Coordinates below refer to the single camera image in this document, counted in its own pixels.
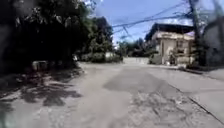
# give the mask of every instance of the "blue sky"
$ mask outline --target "blue sky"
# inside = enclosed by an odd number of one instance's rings
[[[110,25],[114,26],[118,24],[142,20],[145,17],[154,15],[183,1],[184,0],[98,0],[95,13],[97,16],[105,16]],[[218,1],[221,5],[224,5],[224,0]],[[200,0],[198,6],[205,9],[213,9],[211,0]],[[186,12],[188,10],[188,7],[189,6],[185,4],[169,12],[163,13],[158,17],[172,16],[175,15],[174,13],[176,12]],[[126,40],[135,40],[140,37],[144,38],[146,32],[150,30],[151,26],[155,22],[180,23],[186,25],[191,24],[190,21],[176,19],[145,22],[128,28],[127,30],[131,37],[127,37]],[[120,37],[123,35],[127,35],[125,31],[114,34],[113,42],[120,40]]]

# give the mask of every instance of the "foliage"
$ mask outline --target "foliage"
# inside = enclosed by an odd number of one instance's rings
[[[92,3],[12,0],[16,15],[10,22],[15,29],[3,59],[22,69],[33,61],[46,60],[57,65],[59,61],[73,61],[74,54],[91,53],[95,56],[94,53],[112,51],[112,28],[104,17],[90,17],[94,8]]]
[[[143,39],[139,38],[133,42],[118,42],[118,52],[122,56],[133,56],[133,57],[148,57],[150,53],[149,45],[144,42]]]
[[[103,53],[93,53],[91,56],[91,62],[103,63],[105,62],[105,54]]]
[[[107,57],[106,62],[107,63],[119,63],[123,61],[123,57],[119,56],[117,54],[114,54],[113,56]]]

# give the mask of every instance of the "house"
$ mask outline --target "house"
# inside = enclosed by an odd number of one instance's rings
[[[206,65],[224,65],[224,17],[210,22],[204,29]]]
[[[193,27],[186,25],[155,23],[152,26],[148,37],[151,48],[157,51],[156,56],[160,58],[160,64],[192,62],[191,50],[194,37],[186,34],[191,31]]]

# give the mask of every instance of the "road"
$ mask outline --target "road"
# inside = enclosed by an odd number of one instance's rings
[[[85,74],[64,83],[67,88],[52,91],[58,84],[48,84],[15,92],[1,100],[0,128],[224,127],[170,77],[195,81],[191,74],[150,67],[145,60],[125,62],[81,64]]]

